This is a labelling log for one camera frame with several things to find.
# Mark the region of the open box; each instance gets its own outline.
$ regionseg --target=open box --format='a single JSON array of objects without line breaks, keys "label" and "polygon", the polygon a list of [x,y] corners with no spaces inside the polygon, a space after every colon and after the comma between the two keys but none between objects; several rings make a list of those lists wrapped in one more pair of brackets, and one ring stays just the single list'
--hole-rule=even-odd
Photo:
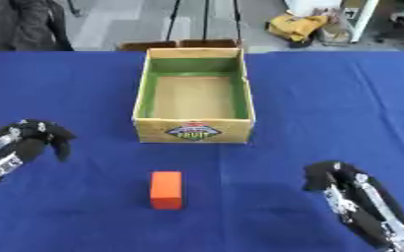
[{"label": "open box", "polygon": [[255,116],[242,50],[150,49],[133,121],[141,142],[247,142]]}]

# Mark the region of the bag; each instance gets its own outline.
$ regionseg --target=bag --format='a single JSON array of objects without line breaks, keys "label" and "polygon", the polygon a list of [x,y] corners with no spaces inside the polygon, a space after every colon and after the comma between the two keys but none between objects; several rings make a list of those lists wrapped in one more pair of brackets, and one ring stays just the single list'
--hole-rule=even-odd
[{"label": "bag", "polygon": [[293,42],[306,42],[309,36],[328,22],[326,16],[311,16],[296,18],[291,14],[284,14],[271,20],[267,30]]}]

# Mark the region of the orange block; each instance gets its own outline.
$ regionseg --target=orange block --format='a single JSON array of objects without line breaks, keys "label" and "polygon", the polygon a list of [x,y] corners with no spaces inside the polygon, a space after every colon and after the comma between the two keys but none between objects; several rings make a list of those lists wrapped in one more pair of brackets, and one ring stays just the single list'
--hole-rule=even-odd
[{"label": "orange block", "polygon": [[182,208],[182,174],[180,171],[155,171],[152,173],[150,200],[159,210]]}]

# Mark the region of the tripod leg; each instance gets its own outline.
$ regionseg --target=tripod leg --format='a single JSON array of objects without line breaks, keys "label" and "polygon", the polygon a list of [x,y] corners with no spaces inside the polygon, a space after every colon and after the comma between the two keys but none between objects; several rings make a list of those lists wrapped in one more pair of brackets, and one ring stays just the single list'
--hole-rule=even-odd
[{"label": "tripod leg", "polygon": [[73,0],[67,0],[67,4],[69,5],[69,10],[73,14],[73,16],[79,18],[81,17],[81,10],[75,7]]}]

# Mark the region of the box label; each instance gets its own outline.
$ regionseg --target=box label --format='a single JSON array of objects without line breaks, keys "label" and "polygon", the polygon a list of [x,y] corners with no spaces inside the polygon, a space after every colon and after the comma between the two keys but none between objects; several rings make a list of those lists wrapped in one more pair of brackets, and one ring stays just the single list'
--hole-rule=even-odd
[{"label": "box label", "polygon": [[201,122],[189,122],[183,126],[170,129],[166,133],[189,141],[200,141],[219,135],[222,132]]}]

